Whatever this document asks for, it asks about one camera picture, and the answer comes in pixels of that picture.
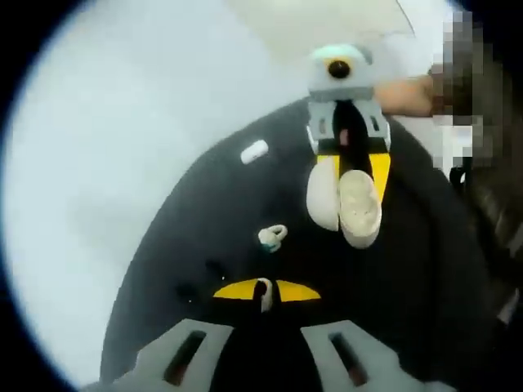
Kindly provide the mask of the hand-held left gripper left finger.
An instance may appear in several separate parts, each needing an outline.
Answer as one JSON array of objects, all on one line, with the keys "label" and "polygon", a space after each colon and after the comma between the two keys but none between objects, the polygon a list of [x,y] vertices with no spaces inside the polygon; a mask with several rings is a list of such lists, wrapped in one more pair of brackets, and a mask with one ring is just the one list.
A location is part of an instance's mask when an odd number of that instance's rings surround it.
[{"label": "hand-held left gripper left finger", "polygon": [[227,391],[222,373],[238,329],[229,324],[184,318],[144,346],[134,365],[111,382],[84,391]]}]

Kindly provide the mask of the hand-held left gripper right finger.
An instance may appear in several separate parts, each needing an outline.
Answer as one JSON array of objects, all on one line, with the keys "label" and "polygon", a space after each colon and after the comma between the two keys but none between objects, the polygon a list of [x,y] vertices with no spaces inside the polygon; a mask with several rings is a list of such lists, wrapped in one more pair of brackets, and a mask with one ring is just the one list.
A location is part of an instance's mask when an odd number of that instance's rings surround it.
[{"label": "hand-held left gripper right finger", "polygon": [[398,354],[356,323],[336,320],[320,294],[275,281],[275,376],[283,391],[407,391]]}]

